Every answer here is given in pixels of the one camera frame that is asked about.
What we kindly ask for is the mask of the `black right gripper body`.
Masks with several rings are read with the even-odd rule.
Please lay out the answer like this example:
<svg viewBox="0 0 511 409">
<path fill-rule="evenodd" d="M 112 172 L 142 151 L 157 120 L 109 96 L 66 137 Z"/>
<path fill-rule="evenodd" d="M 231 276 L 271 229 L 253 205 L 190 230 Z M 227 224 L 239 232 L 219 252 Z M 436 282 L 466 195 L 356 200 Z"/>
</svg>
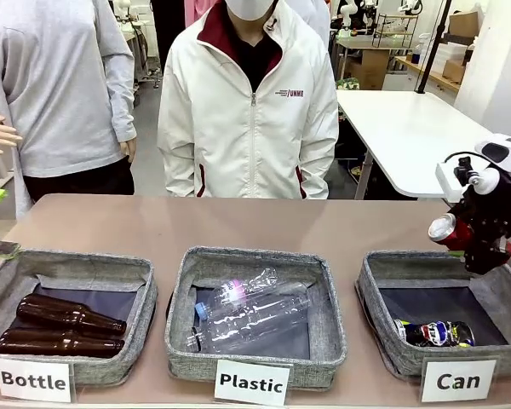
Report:
<svg viewBox="0 0 511 409">
<path fill-rule="evenodd" d="M 511 238 L 511 177 L 500 172 L 497 186 L 488 194 L 469 186 L 449 212 L 467 224 L 476 239 Z"/>
</svg>

